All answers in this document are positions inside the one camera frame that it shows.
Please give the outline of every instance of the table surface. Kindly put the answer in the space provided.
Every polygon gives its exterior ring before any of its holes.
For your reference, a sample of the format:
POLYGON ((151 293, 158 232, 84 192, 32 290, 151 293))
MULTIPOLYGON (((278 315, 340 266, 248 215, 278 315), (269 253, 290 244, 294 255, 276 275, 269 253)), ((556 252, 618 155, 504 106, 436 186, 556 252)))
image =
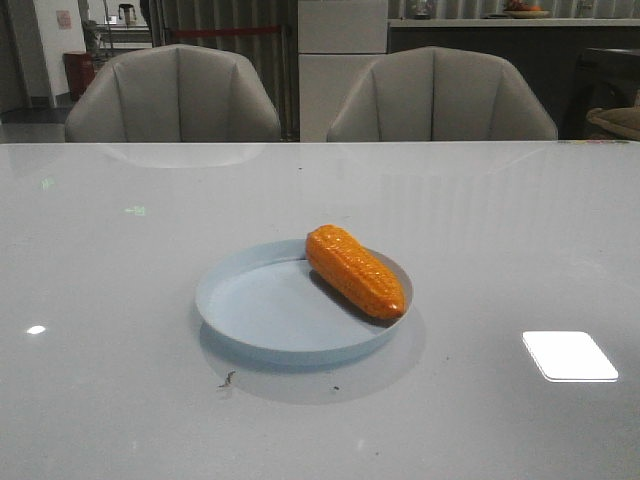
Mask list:
POLYGON ((639 478, 639 159, 622 142, 0 146, 2 478, 639 478), (322 367, 221 344, 202 275, 324 223, 411 277, 396 335, 322 367), (618 380, 548 381, 525 331, 588 333, 618 380))

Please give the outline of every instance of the door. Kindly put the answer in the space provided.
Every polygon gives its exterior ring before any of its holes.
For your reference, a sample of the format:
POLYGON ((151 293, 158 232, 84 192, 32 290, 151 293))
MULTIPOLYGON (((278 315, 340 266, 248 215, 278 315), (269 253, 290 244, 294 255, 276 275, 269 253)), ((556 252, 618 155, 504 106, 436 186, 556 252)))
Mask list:
POLYGON ((24 90, 6 0, 0 0, 0 113, 22 108, 24 90))

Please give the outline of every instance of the gray chair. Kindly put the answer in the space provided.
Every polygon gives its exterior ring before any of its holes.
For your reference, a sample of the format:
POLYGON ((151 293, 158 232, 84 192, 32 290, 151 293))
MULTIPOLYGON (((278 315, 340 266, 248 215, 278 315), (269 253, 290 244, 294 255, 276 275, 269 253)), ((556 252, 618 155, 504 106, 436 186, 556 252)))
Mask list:
POLYGON ((440 47, 374 61, 327 134, 330 142, 557 137, 555 123, 511 63, 440 47))
POLYGON ((271 142, 278 114, 245 57, 170 45, 107 62, 65 123, 68 142, 271 142))

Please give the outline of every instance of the floor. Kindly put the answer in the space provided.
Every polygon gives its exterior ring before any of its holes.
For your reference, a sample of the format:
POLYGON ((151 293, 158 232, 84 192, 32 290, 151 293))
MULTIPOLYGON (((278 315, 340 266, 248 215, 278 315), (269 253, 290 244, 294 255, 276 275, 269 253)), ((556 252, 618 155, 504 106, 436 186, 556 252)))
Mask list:
POLYGON ((71 107, 24 108, 0 114, 0 143, 61 143, 71 107))

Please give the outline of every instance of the red trash bin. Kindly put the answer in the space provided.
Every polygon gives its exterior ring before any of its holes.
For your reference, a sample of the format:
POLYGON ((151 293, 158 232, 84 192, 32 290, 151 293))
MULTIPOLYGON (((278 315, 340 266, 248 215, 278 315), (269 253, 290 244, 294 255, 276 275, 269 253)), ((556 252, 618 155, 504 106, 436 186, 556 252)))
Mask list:
POLYGON ((96 76, 91 54, 88 52, 67 52, 63 54, 63 57, 71 100, 77 101, 96 76))

